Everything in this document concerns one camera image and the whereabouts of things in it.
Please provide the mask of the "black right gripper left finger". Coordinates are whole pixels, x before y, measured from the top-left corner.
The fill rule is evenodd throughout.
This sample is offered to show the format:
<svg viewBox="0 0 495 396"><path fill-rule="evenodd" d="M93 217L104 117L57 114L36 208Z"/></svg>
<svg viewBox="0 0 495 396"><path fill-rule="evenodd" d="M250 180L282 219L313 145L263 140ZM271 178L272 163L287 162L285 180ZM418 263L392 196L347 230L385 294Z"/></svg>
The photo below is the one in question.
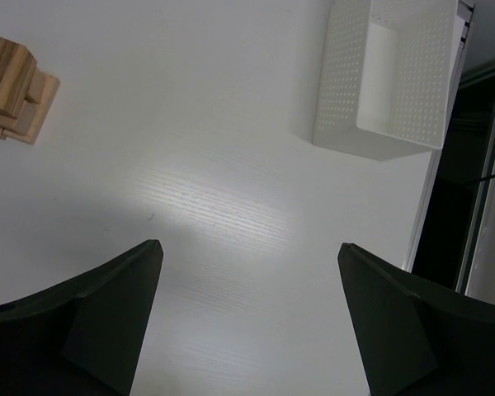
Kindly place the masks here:
<svg viewBox="0 0 495 396"><path fill-rule="evenodd" d="M0 305L0 395L128 395L163 262L149 239Z"/></svg>

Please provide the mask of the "white translucent plastic bin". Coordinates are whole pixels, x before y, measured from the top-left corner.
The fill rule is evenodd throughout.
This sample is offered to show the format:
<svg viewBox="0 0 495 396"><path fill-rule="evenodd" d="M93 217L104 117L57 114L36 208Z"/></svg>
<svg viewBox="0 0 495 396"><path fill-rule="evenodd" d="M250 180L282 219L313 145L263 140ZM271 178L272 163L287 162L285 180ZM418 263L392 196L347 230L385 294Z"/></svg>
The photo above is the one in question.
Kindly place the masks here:
<svg viewBox="0 0 495 396"><path fill-rule="evenodd" d="M297 43L290 133L388 161L436 152L455 98L456 1L311 1Z"/></svg>

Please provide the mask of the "pale long wood block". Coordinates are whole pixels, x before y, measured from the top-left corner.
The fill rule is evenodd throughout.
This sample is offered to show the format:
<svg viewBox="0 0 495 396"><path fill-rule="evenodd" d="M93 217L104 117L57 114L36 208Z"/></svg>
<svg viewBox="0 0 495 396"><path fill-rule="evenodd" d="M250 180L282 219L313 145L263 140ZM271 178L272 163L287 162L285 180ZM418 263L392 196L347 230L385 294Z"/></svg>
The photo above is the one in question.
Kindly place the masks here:
<svg viewBox="0 0 495 396"><path fill-rule="evenodd" d="M45 123L50 107L53 104L55 95L60 86L60 81L55 76L48 73L42 73L42 75L45 77L45 83L43 86L41 103L35 105L35 116L31 122L28 132L25 135L7 132L8 137L31 145L35 144L40 134L42 126Z"/></svg>

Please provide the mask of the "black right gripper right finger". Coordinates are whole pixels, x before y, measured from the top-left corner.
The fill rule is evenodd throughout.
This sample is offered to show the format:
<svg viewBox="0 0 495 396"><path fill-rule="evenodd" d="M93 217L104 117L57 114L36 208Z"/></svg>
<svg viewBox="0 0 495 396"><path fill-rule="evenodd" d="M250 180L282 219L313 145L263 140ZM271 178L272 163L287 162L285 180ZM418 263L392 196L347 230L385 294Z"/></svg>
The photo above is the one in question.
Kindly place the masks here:
<svg viewBox="0 0 495 396"><path fill-rule="evenodd" d="M373 395L495 395L495 305L353 243L338 265Z"/></svg>

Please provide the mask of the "striped dark wood block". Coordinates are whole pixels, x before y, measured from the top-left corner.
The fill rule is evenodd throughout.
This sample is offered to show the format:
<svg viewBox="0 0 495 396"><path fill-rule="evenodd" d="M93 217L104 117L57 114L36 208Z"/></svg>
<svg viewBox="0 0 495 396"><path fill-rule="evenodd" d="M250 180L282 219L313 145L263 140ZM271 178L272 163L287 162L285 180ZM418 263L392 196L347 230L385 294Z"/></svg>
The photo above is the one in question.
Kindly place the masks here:
<svg viewBox="0 0 495 396"><path fill-rule="evenodd" d="M31 85L37 60L15 41L0 36L0 115L17 118Z"/></svg>

